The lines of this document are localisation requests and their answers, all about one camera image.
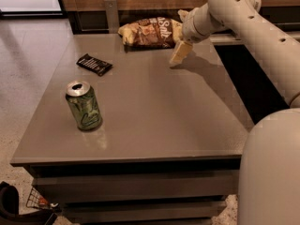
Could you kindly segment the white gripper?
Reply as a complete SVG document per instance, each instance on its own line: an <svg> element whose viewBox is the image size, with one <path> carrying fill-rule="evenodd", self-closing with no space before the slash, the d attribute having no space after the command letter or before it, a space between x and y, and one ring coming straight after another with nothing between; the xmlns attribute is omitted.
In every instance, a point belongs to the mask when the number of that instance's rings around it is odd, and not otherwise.
<svg viewBox="0 0 300 225"><path fill-rule="evenodd" d="M208 4L195 7L191 11L179 9L177 13L182 22L183 40L176 43L170 59L171 64L182 63L193 49L190 43L199 43L214 33L226 30L226 27L210 14Z"/></svg>

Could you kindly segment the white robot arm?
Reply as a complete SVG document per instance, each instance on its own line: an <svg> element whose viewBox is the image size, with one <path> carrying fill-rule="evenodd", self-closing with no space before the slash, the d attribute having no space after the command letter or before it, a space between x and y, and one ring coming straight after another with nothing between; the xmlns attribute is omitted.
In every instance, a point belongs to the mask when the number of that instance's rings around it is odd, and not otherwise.
<svg viewBox="0 0 300 225"><path fill-rule="evenodd" d="M182 36L170 62L194 43L231 29L276 87L287 110L264 117L247 136L238 183L237 225L300 224L300 42L259 14L262 0L207 0L178 12Z"/></svg>

